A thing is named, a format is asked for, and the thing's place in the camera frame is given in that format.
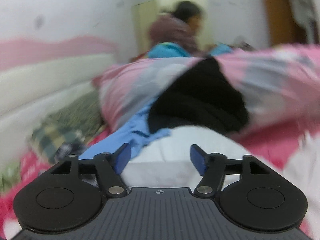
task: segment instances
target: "metal pin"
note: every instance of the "metal pin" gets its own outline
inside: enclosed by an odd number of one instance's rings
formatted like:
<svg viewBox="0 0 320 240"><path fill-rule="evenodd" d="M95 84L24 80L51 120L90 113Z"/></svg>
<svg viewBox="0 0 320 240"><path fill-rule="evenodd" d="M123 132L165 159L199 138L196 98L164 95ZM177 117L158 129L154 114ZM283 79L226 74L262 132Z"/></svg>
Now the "metal pin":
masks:
<svg viewBox="0 0 320 240"><path fill-rule="evenodd" d="M209 194L213 191L213 189L209 186L200 186L197 188L197 191L201 194Z"/></svg>
<svg viewBox="0 0 320 240"><path fill-rule="evenodd" d="M113 195L119 195L122 192L124 192L124 188L123 187L113 186L113 187L109 188L109 193L111 193Z"/></svg>

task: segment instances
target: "plaid cushion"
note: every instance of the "plaid cushion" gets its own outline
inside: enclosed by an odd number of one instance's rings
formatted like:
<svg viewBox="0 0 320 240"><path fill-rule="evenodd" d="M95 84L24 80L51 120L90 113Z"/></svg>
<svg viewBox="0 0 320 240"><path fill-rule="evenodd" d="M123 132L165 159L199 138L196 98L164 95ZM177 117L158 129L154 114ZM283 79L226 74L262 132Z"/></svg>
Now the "plaid cushion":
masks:
<svg viewBox="0 0 320 240"><path fill-rule="evenodd" d="M50 114L44 123L58 123L71 130L79 130L83 136L91 138L103 123L98 91L87 93L58 112Z"/></svg>
<svg viewBox="0 0 320 240"><path fill-rule="evenodd" d="M58 124L42 124L33 131L30 138L31 148L51 164L55 164L55 155L64 143L82 143L84 138L78 130L71 130Z"/></svg>

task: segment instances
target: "white headboard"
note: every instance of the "white headboard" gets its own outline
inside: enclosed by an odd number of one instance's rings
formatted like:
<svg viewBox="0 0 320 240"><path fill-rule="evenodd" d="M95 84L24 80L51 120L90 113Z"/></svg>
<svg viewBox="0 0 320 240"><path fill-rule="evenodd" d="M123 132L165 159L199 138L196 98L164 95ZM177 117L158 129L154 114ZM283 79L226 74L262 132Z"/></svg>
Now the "white headboard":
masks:
<svg viewBox="0 0 320 240"><path fill-rule="evenodd" d="M19 65L10 65L8 58L1 59L5 55L0 52L0 170L9 160L28 150L26 138L48 113L92 91L91 79L115 63L110 47L92 49L97 44L86 38L81 42L88 49L83 50L82 46L79 53L70 53L72 57L65 51L61 56L65 43L57 43L55 55L51 53L48 60L36 50L31 60L30 57L24 59L27 64L20 62ZM72 47L74 42L68 41L68 44ZM17 57L23 55L23 49L19 50ZM84 51L90 54L81 55Z"/></svg>

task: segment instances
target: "person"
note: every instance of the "person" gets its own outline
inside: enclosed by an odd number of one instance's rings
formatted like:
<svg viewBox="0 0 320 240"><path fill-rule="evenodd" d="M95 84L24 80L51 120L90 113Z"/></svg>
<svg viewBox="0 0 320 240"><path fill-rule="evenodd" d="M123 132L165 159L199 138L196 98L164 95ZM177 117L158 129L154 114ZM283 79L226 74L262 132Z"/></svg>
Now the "person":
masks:
<svg viewBox="0 0 320 240"><path fill-rule="evenodd" d="M199 50L195 38L202 27L202 20L201 8L189 1L180 2L173 13L160 16L151 25L149 30L151 47L159 43L172 42L192 56L205 56L208 52Z"/></svg>

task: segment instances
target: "grooved gray surface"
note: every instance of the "grooved gray surface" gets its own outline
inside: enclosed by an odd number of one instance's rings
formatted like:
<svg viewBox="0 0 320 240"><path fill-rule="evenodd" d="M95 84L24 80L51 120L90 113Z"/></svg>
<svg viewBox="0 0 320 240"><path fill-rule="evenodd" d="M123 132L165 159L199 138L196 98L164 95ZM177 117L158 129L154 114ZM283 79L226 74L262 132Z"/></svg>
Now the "grooved gray surface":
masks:
<svg viewBox="0 0 320 240"><path fill-rule="evenodd" d="M211 200L187 188L133 188L107 201L89 224L69 233L40 235L24 230L15 240L307 240L298 229L259 234L229 222Z"/></svg>

